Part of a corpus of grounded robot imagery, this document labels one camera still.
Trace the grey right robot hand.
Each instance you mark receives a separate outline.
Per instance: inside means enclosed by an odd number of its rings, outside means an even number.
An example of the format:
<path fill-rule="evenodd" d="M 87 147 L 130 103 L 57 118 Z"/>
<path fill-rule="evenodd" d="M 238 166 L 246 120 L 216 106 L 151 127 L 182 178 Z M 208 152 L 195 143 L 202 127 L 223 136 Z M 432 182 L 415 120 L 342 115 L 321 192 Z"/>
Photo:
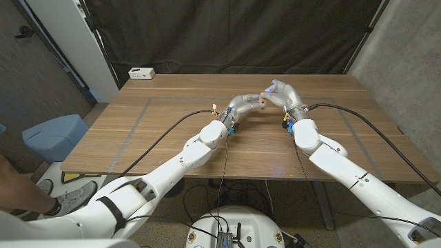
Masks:
<path fill-rule="evenodd" d="M 301 121 L 309 119 L 306 112 L 306 105 L 303 103 L 295 89 L 282 81 L 274 79 L 272 85 L 260 93 L 260 95 L 274 105 L 284 109 L 293 119 Z"/>

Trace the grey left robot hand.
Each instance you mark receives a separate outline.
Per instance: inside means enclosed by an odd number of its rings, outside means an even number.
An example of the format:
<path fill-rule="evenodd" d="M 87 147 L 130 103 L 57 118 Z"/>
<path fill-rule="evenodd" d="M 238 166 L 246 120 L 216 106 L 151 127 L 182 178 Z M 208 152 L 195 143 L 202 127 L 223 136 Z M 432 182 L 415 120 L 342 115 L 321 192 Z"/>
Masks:
<path fill-rule="evenodd" d="M 240 114 L 251 110 L 263 109 L 265 103 L 260 99 L 259 94 L 246 94 L 234 97 L 218 120 L 229 129 L 238 122 Z"/>

